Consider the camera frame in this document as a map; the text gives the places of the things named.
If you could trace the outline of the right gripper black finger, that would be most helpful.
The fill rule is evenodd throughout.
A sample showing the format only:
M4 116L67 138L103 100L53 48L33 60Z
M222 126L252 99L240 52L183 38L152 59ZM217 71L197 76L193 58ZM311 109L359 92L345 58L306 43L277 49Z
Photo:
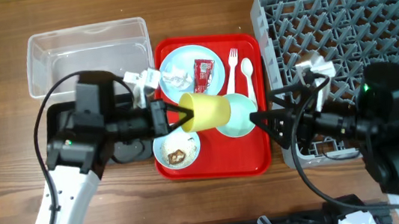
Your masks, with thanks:
M280 145L282 148L290 147L287 124L287 114L284 109L272 109L265 112L253 112L249 120Z
M271 112L296 111L314 102L311 88L300 82L267 92L266 100L272 103Z

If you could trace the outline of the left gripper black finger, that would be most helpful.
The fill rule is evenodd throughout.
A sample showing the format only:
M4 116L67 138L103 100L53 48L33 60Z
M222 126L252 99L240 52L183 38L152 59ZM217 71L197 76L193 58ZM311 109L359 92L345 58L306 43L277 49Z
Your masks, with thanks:
M182 106L176 106L174 104L166 103L165 107L166 107L166 110L168 110L169 112L192 114L192 110L191 109L184 108Z
M169 122L170 131L174 132L175 130L185 130L185 126L194 118L193 113L180 113L177 115L168 115L167 119Z

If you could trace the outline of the yellow plastic cup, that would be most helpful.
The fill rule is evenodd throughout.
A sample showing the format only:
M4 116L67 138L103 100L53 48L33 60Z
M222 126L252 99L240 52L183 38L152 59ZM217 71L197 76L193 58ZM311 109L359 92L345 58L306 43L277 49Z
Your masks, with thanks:
M224 126L230 120L230 103L223 96L185 93L180 98L179 106L191 109L194 114L185 126L186 133Z

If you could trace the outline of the white napkin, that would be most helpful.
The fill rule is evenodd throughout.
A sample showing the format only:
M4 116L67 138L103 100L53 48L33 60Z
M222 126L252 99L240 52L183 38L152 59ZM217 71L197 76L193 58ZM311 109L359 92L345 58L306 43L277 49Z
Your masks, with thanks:
M170 88L179 91L185 90L193 82L194 79L185 70L182 70L173 64L167 66L167 69L161 72L162 81Z

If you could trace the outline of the food scraps with rice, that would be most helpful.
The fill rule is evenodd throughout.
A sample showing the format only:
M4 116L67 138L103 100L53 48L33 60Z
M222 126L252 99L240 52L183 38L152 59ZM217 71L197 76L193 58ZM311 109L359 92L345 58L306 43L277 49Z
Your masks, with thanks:
M191 163L196 158L198 146L194 137L181 134L168 137L161 148L166 164L179 167Z

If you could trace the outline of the light blue small bowl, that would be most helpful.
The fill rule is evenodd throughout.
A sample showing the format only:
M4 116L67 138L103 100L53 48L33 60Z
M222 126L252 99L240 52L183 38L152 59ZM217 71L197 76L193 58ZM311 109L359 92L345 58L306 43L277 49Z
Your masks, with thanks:
M186 133L182 128L177 128L153 140L153 154L159 164L167 169L185 169L198 158L200 143L196 132Z

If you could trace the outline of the red ketchup packet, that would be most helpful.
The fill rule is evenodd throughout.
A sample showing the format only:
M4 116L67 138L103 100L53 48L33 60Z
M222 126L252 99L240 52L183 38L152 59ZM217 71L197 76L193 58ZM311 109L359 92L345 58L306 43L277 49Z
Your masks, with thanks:
M194 92L204 93L210 84L213 68L215 66L214 60L196 59L194 62Z

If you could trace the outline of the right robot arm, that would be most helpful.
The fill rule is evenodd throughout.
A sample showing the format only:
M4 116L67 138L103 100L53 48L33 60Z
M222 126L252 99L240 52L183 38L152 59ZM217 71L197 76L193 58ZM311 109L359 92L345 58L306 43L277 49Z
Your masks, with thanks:
M399 64L382 62L365 68L352 115L316 110L318 96L331 78L305 70L297 84L268 93L278 109L253 112L250 120L277 142L291 150L294 166L305 185L327 203L349 212L390 211L399 214ZM316 135L356 140L368 174L389 203L355 205L341 202L319 190L300 164L297 145L308 145Z

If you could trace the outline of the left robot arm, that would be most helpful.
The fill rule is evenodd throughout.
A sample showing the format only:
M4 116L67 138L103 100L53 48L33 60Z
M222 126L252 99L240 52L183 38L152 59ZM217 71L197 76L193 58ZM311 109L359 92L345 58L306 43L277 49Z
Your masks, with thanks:
M35 224L83 224L117 142L166 136L193 118L191 109L154 100L143 109L118 108L115 83L102 70L78 71L75 109L47 144L35 151L46 185Z

